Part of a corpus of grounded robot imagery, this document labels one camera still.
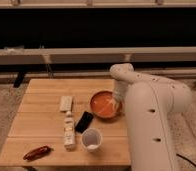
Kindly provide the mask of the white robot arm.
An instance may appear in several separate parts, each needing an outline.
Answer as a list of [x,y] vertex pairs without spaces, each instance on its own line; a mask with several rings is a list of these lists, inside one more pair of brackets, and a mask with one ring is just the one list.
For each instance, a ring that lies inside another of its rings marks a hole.
[[180,171],[168,116],[187,110],[191,89],[130,63],[112,65],[110,74],[114,99],[124,105],[132,171]]

